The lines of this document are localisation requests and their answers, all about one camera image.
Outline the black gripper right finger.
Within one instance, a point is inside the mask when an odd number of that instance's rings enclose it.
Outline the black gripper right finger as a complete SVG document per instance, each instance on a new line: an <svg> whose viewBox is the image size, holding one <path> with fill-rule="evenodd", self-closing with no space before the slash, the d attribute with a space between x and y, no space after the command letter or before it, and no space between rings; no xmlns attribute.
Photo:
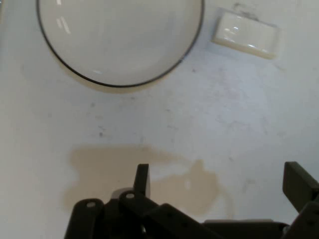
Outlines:
<svg viewBox="0 0 319 239"><path fill-rule="evenodd" d="M299 213L284 239L319 237L319 183L297 162L285 162L283 192Z"/></svg>

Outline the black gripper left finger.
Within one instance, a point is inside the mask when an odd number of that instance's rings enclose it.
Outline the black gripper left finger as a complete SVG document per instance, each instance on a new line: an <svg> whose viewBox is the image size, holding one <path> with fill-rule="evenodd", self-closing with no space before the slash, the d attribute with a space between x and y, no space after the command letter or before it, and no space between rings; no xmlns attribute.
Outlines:
<svg viewBox="0 0 319 239"><path fill-rule="evenodd" d="M214 232L169 204L148 196L149 165L137 166L134 185L108 203L85 199L73 207L66 239L212 239Z"/></svg>

